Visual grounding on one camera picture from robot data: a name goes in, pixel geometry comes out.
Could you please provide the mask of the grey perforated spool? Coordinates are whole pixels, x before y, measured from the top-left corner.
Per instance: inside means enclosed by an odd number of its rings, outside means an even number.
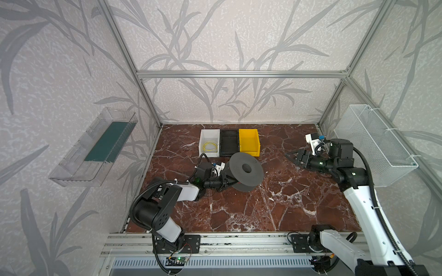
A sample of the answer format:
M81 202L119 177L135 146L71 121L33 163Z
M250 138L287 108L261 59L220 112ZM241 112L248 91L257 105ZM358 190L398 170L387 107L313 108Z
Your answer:
M231 156L221 174L227 180L227 186L240 192L251 192L264 180L261 163L253 156L237 152Z

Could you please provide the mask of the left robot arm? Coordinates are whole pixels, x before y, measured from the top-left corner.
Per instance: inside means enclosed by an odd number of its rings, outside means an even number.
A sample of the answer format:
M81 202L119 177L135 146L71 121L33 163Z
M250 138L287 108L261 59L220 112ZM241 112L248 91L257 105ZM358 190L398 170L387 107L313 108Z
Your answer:
M201 154L192 175L185 181L154 178L148 188L132 202L129 217L137 226L150 231L153 238L174 248L184 244L185 231L170 217L178 202L198 201L208 189L222 190L228 186L223 172L227 164L210 162Z

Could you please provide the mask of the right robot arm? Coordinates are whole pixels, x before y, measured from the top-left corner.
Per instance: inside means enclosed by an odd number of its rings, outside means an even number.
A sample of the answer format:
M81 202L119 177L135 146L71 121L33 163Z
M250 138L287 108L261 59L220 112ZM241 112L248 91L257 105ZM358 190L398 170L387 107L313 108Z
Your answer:
M376 195L368 161L349 140L320 140L312 151L298 149L285 157L300 168L328 174L350 203L369 252L344 239L330 225L313 225L311 247L331 251L356 276L427 276L399 241Z

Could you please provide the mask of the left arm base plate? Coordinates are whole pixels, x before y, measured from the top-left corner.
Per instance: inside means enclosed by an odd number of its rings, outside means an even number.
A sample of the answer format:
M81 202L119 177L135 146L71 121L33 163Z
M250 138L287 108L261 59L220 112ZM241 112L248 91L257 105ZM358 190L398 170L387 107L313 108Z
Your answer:
M176 241L168 241L165 238L154 238L153 245L156 253L167 254L181 252L185 254L197 254L200 250L201 236L181 234Z

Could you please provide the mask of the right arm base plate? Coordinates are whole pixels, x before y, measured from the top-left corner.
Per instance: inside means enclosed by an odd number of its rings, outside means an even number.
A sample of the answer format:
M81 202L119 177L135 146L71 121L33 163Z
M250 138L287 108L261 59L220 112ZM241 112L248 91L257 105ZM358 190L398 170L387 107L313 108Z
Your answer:
M289 232L287 240L292 246L294 253L311 253L325 254L329 251L320 244L320 242L311 239L310 234L302 234L299 232Z

